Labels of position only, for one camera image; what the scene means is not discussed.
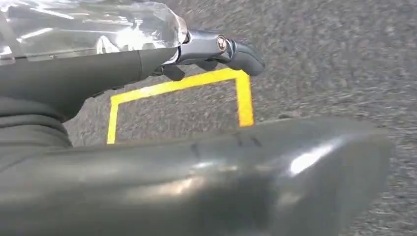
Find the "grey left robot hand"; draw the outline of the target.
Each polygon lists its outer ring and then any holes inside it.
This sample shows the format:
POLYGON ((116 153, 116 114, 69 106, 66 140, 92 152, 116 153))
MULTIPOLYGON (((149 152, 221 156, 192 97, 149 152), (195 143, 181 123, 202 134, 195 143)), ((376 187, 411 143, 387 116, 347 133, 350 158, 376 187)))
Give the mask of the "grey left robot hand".
POLYGON ((180 65, 257 76, 262 58, 149 0, 0 3, 3 236, 335 236, 386 183, 366 121, 286 118, 158 143, 74 147, 84 102, 180 65))

